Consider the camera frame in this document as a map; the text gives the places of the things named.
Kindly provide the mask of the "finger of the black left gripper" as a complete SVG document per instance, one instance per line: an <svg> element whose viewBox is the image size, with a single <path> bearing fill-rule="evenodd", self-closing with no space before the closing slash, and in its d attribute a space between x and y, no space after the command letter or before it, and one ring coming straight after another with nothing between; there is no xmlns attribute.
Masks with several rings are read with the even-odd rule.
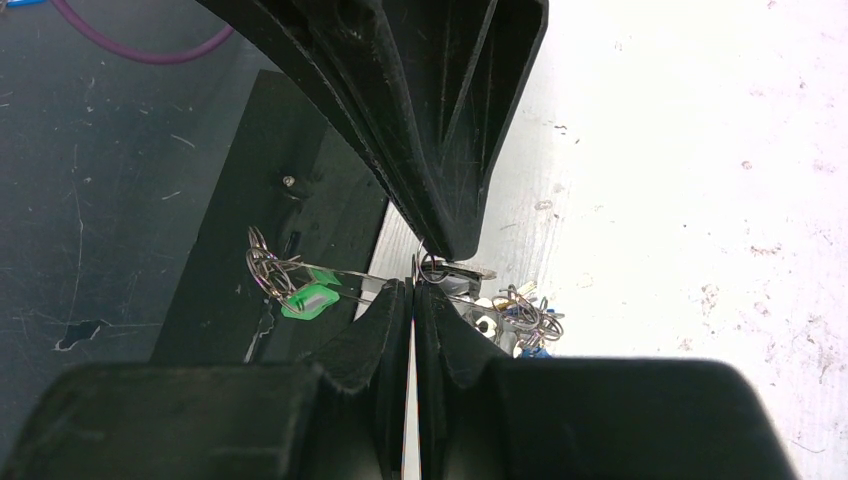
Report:
<svg viewBox="0 0 848 480"><path fill-rule="evenodd" d="M209 1L303 91L428 252L478 250L545 1Z"/></svg>

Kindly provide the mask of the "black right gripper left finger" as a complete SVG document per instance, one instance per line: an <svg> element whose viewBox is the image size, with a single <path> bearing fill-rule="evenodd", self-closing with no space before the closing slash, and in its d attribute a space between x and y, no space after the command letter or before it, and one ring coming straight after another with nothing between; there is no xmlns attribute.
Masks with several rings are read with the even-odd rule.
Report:
<svg viewBox="0 0 848 480"><path fill-rule="evenodd" d="M29 417L5 479L397 479L411 293L391 280L307 357L91 365Z"/></svg>

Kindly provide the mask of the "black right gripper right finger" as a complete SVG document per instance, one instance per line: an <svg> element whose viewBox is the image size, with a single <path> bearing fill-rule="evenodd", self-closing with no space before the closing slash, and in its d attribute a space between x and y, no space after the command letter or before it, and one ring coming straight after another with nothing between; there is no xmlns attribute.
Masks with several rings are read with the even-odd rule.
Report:
<svg viewBox="0 0 848 480"><path fill-rule="evenodd" d="M761 403L705 360L514 358L441 289L413 309L426 479L791 479Z"/></svg>

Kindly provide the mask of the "blue key tag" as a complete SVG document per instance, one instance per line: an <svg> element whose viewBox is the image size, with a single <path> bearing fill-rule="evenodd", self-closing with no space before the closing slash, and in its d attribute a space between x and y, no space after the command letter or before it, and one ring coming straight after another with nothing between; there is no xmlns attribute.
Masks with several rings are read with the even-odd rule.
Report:
<svg viewBox="0 0 848 480"><path fill-rule="evenodd" d="M550 358L549 352L541 346L523 349L520 358Z"/></svg>

